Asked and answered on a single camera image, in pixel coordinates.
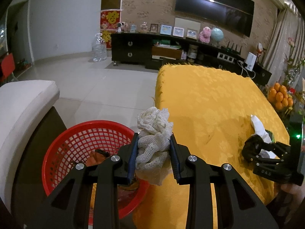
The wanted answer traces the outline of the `person right hand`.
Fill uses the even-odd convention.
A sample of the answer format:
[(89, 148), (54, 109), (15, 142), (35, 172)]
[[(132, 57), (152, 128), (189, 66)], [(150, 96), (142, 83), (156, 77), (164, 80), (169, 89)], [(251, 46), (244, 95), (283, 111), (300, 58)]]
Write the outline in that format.
[(296, 184), (282, 184), (280, 186), (280, 189), (281, 191), (284, 191), (292, 195), (292, 202), (289, 205), (290, 213), (288, 214), (288, 217), (286, 219), (286, 222), (288, 222), (292, 218), (293, 214), (300, 207), (304, 199), (304, 190), (305, 190), (304, 182), (302, 186), (298, 186)]

